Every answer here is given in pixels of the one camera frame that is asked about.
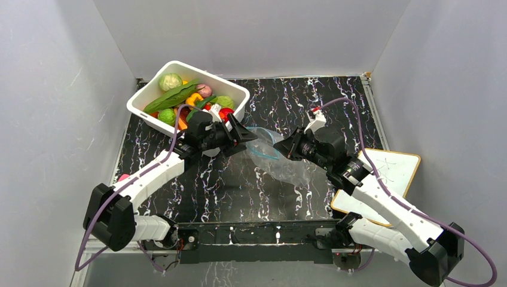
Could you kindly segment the clear zip top bag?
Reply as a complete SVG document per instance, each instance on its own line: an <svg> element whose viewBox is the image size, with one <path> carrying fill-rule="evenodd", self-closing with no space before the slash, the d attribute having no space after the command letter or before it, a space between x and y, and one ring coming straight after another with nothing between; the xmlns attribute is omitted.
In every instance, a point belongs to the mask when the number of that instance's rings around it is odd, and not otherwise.
<svg viewBox="0 0 507 287"><path fill-rule="evenodd" d="M311 173L306 161L292 161L274 148L274 144L283 140L283 136L263 127L248 127L258 139L246 143L246 154L261 170L272 178L305 187L310 183Z"/></svg>

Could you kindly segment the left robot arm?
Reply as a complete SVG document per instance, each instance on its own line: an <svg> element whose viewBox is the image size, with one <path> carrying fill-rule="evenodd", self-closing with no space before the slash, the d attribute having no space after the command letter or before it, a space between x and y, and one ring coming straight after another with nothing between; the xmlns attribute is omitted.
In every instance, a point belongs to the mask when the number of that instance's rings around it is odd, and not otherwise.
<svg viewBox="0 0 507 287"><path fill-rule="evenodd" d="M176 222L163 215L141 216L135 212L164 184L198 163L204 152L218 149L229 157L244 151L247 142L258 138L233 114L228 114L227 120L214 121L210 113L196 112L188 127L173 135L169 148L145 167L111 186L97 185L85 214L83 241L93 236L112 251L144 240L155 241L165 249L176 246Z"/></svg>

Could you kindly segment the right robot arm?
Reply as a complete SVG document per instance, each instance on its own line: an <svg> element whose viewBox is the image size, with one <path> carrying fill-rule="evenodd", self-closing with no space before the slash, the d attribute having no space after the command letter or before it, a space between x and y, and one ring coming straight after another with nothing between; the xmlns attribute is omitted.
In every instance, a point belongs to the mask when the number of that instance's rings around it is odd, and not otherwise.
<svg viewBox="0 0 507 287"><path fill-rule="evenodd" d="M296 129L274 148L289 160L307 160L326 170L331 184L366 204L386 219L391 228L376 225L358 213L337 224L337 241L345 248L356 243L387 253L404 263L424 283L440 286L461 261L464 240L455 234L463 228L452 222L451 230L416 215L417 209L403 197L386 194L373 169L347 152L343 135L323 127L316 132Z"/></svg>

